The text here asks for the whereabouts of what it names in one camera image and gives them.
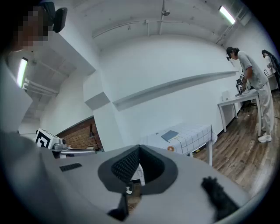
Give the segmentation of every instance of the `checkered tablecloth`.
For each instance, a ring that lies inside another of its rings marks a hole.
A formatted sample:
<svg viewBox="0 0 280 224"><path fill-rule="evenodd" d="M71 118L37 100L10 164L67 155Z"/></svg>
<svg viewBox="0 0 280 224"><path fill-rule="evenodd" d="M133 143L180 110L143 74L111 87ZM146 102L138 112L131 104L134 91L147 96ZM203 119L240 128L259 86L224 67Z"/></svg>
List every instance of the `checkered tablecloth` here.
<svg viewBox="0 0 280 224"><path fill-rule="evenodd" d="M170 130L178 132L179 135L167 142L161 136ZM188 125L187 123L180 123L158 133L141 138L139 144L154 146L179 154L189 154L210 140L214 144L217 138L217 134L212 130L212 125Z"/></svg>

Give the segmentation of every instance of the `orange ring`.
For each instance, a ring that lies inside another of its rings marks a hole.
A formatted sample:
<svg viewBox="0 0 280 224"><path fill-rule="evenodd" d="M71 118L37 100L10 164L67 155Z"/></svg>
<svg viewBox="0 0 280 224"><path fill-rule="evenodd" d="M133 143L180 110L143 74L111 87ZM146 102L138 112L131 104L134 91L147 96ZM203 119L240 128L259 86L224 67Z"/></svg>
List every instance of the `orange ring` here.
<svg viewBox="0 0 280 224"><path fill-rule="evenodd" d="M173 146L168 146L167 147L167 150L168 151L171 151L171 152L174 152L175 151L175 148Z"/></svg>

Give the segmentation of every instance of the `white sneaker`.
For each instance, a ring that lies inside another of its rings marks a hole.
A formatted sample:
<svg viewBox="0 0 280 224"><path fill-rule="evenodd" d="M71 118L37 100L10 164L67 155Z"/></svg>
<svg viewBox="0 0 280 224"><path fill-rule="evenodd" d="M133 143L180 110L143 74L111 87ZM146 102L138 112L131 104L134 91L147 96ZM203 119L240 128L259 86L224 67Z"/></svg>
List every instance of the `white sneaker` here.
<svg viewBox="0 0 280 224"><path fill-rule="evenodd" d="M266 132L264 133L263 136L258 138L259 142L265 143L265 142L270 142L272 140L271 135L268 135Z"/></svg>

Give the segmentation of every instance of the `brown brick wall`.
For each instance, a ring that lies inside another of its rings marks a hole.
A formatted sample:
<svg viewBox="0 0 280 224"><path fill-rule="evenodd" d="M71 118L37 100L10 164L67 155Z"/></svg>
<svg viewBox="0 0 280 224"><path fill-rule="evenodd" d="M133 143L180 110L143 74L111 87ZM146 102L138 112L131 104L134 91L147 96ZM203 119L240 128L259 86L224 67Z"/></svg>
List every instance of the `brown brick wall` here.
<svg viewBox="0 0 280 224"><path fill-rule="evenodd" d="M94 138L89 138L91 124L92 132L95 135L96 142ZM95 150L98 148L97 146L99 146L99 149L103 148L96 129L94 118L90 118L80 124L77 124L76 126L58 134L57 136L59 138L64 138L66 140L66 144L72 148L85 149L86 147L92 146L94 146Z"/></svg>

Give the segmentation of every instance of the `white pants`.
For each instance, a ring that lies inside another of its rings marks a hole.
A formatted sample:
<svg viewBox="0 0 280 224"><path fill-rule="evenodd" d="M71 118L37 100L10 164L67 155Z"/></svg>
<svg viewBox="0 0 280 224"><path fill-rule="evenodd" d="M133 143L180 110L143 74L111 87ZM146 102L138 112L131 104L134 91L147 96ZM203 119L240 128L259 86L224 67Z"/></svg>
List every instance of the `white pants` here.
<svg viewBox="0 0 280 224"><path fill-rule="evenodd" d="M261 87L258 93L263 113L262 126L265 127L267 134L271 134L274 125L274 108L269 82Z"/></svg>

